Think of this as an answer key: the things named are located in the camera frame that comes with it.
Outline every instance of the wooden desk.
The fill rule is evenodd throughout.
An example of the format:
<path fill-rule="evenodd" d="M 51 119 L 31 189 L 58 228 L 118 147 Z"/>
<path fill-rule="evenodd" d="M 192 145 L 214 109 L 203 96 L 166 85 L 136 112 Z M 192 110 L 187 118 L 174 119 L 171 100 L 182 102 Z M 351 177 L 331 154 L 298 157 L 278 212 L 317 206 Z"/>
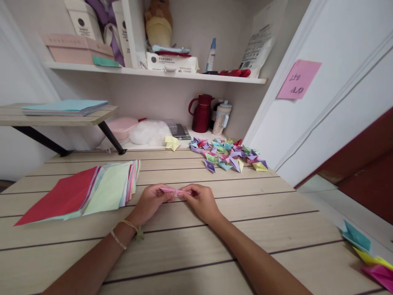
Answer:
<path fill-rule="evenodd" d="M 38 141 L 47 148 L 55 151 L 61 157 L 72 153 L 67 151 L 57 143 L 53 142 L 31 126 L 94 126 L 98 125 L 106 137 L 111 141 L 119 154 L 124 154 L 124 150 L 117 139 L 113 136 L 112 131 L 105 123 L 105 119 L 112 116 L 117 109 L 115 106 L 106 106 L 99 111 L 86 115 L 84 117 L 67 117 L 67 116 L 26 116 L 22 113 L 21 107 L 37 105 L 28 103 L 17 103 L 0 106 L 0 126 L 12 126 L 28 137 Z"/>
<path fill-rule="evenodd" d="M 60 178 L 134 159 L 142 165 L 126 207 L 13 227 Z M 42 292 L 133 210 L 146 186 L 159 182 L 210 186 L 222 213 L 314 294 L 383 290 L 359 271 L 360 261 L 338 229 L 273 171 L 217 167 L 212 174 L 190 150 L 151 150 L 56 156 L 0 194 L 0 293 Z M 145 240 L 130 244 L 100 294 L 252 294 L 234 257 L 186 202 L 163 204 L 144 232 Z"/>

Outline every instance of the stuffed toy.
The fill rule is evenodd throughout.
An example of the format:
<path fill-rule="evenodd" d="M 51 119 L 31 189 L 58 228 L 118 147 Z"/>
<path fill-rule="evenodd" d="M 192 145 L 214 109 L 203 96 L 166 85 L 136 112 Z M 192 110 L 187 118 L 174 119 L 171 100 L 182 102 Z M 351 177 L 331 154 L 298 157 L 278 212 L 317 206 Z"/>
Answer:
<path fill-rule="evenodd" d="M 145 18 L 150 45 L 170 47 L 173 20 L 169 11 L 169 0 L 151 0 Z"/>

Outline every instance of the blue paper stack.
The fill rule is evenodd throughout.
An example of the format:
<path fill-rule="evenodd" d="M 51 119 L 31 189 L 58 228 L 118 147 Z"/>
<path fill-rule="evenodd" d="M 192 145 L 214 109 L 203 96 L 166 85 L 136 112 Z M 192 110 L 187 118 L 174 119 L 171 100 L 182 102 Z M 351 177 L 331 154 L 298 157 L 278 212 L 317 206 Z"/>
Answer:
<path fill-rule="evenodd" d="M 83 117 L 108 105 L 107 100 L 63 100 L 50 104 L 23 107 L 27 116 Z"/>

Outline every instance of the hand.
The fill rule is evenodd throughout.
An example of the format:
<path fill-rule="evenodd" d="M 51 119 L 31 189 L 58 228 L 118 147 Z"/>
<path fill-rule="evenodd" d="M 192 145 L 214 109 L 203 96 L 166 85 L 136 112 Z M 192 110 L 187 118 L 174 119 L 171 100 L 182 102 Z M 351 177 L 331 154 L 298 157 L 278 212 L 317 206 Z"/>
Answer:
<path fill-rule="evenodd" d="M 212 225 L 215 221 L 224 218 L 217 207 L 216 200 L 214 199 L 210 187 L 199 184 L 189 184 L 182 188 L 182 191 L 189 192 L 191 195 L 180 193 L 179 197 L 183 197 L 195 210 L 199 218 L 208 225 Z"/>
<path fill-rule="evenodd" d="M 162 187 L 171 188 L 165 184 L 155 184 L 145 188 L 136 207 L 126 219 L 136 227 L 140 227 L 153 217 L 163 202 L 172 202 L 174 193 L 164 194 L 160 189 Z"/>

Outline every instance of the pink container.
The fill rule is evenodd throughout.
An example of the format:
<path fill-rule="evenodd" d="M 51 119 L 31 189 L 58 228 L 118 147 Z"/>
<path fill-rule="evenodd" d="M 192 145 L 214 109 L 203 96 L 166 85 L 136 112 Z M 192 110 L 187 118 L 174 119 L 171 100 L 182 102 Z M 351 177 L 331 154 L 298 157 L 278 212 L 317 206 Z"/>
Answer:
<path fill-rule="evenodd" d="M 138 124 L 137 119 L 122 117 L 109 122 L 108 127 L 118 141 L 124 141 L 130 137 L 128 132 L 136 124 Z"/>
<path fill-rule="evenodd" d="M 88 37 L 50 34 L 42 35 L 42 40 L 57 62 L 94 65 L 94 56 L 114 60 L 112 47 Z"/>

